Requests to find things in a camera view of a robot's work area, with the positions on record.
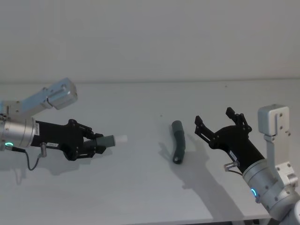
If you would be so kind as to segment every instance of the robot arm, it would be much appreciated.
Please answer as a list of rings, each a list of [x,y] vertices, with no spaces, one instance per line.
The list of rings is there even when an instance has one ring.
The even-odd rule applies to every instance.
[[[23,101],[2,101],[0,106],[0,150],[8,149],[24,152],[22,148],[34,146],[41,148],[41,155],[46,156],[46,148],[63,151],[68,160],[91,158],[102,154],[107,147],[116,142],[126,142],[127,137],[114,138],[95,134],[92,128],[69,120],[62,126],[42,121],[35,121],[33,116],[52,107],[62,109],[77,100],[75,85],[65,78],[49,88]]]
[[[65,78],[23,101],[2,101],[0,112],[7,116],[28,118],[52,107],[57,110],[62,109],[75,101],[77,101],[76,87]]]
[[[289,110],[281,105],[263,107],[258,112],[259,131],[267,141],[267,159],[249,141],[252,128],[243,114],[228,108],[226,115],[235,125],[216,133],[207,129],[199,116],[195,119],[195,133],[212,149],[224,150],[233,160],[225,165],[237,167],[251,188],[255,201],[261,203],[272,218],[283,225],[300,224],[300,196],[295,191],[298,178],[288,161]]]

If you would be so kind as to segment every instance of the white table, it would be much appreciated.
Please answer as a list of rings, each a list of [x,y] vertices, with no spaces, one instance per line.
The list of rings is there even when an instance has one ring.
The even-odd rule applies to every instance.
[[[2,99],[22,99],[44,85],[0,85]],[[250,140],[266,155],[257,129],[259,107],[290,107],[290,159],[300,174],[300,80],[79,84],[78,101],[36,119],[68,119],[104,135],[128,135],[128,143],[93,159],[67,161],[48,150],[33,172],[23,154],[0,152],[0,222],[6,225],[190,224],[266,218],[244,180],[226,173],[230,162],[194,134],[200,115],[213,131],[232,124],[231,106],[244,113]],[[171,162],[170,124],[181,120],[186,135],[182,165]],[[31,149],[31,164],[39,149]]]

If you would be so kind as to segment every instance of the white cylinder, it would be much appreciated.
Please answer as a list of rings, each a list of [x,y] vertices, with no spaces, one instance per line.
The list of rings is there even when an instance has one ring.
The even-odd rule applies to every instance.
[[[116,146],[118,144],[126,143],[128,141],[127,135],[114,136],[114,142]]]

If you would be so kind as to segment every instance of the green led light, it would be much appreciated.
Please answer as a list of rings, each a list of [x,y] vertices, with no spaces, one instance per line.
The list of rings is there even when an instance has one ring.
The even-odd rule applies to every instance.
[[[11,142],[6,142],[5,145],[6,146],[13,146],[14,144],[12,144]]]

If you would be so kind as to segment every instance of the dark green tube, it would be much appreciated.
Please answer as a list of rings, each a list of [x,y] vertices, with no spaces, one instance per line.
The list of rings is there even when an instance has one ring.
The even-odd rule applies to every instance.
[[[89,140],[83,143],[85,149],[95,148],[96,153],[102,154],[106,148],[116,145],[114,136],[98,137],[95,140]]]
[[[176,149],[173,156],[173,162],[175,164],[181,164],[186,149],[186,140],[184,138],[184,131],[181,121],[174,121],[172,123],[172,130],[176,141]]]

